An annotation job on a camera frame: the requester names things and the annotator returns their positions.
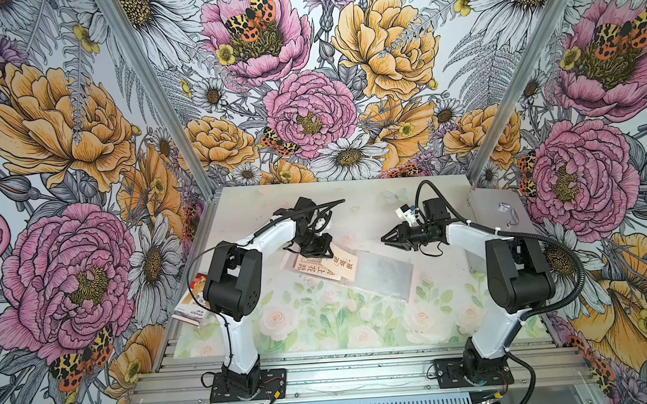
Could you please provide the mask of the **pink photo album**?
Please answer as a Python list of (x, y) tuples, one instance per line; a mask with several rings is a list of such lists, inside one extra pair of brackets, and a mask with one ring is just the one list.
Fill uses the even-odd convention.
[(412, 263), (338, 247), (333, 253), (332, 259), (308, 259), (288, 251), (280, 266), (310, 281), (332, 282), (397, 302), (409, 301), (414, 278)]

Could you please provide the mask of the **small pink card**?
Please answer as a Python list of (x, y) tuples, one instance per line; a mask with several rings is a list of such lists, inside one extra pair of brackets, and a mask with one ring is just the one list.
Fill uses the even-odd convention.
[(331, 251), (333, 257), (327, 263), (327, 267), (342, 280), (353, 282), (357, 275), (359, 258), (336, 244), (331, 244)]

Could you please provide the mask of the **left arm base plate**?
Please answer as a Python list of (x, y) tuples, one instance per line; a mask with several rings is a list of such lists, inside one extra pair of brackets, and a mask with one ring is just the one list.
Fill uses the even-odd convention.
[(218, 372), (215, 374), (209, 400), (211, 403), (270, 401), (286, 395), (288, 370), (255, 369), (250, 374)]

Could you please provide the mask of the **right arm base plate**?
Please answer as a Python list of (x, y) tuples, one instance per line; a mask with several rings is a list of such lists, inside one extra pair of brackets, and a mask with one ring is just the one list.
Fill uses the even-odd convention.
[(514, 384), (507, 358), (485, 360), (443, 358), (432, 363), (432, 373), (441, 389)]

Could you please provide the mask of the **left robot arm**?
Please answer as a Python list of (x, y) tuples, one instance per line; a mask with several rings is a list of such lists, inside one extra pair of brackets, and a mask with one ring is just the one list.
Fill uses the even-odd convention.
[(278, 209), (269, 221), (236, 243), (221, 241), (207, 250), (199, 269), (205, 279), (203, 307), (224, 331), (225, 360), (214, 388), (252, 398), (264, 384), (260, 354), (254, 344), (250, 315), (262, 293), (265, 258), (290, 246), (306, 258), (328, 259), (333, 237), (325, 231), (334, 207), (344, 201), (317, 204), (300, 197), (292, 209)]

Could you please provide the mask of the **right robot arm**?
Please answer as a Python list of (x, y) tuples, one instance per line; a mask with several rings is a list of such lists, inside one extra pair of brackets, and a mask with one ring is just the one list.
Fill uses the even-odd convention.
[(526, 315), (555, 296), (541, 240), (529, 233), (504, 232), (453, 218), (442, 198), (426, 200), (423, 206), (404, 204), (397, 208), (395, 214), (401, 223), (381, 242), (405, 251), (418, 251), (438, 242), (483, 259), (493, 303), (481, 327), (465, 344), (460, 370), (447, 369), (438, 375), (462, 378), (467, 386), (496, 383), (507, 369), (510, 344), (526, 322)]

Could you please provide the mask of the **cream card with framed text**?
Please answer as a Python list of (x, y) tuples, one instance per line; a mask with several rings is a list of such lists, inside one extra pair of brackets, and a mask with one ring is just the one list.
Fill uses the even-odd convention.
[(306, 258), (302, 255), (296, 256), (293, 269), (299, 273), (310, 276), (321, 277), (327, 280), (342, 281), (342, 276), (336, 271), (338, 265), (334, 265), (334, 258), (318, 259)]

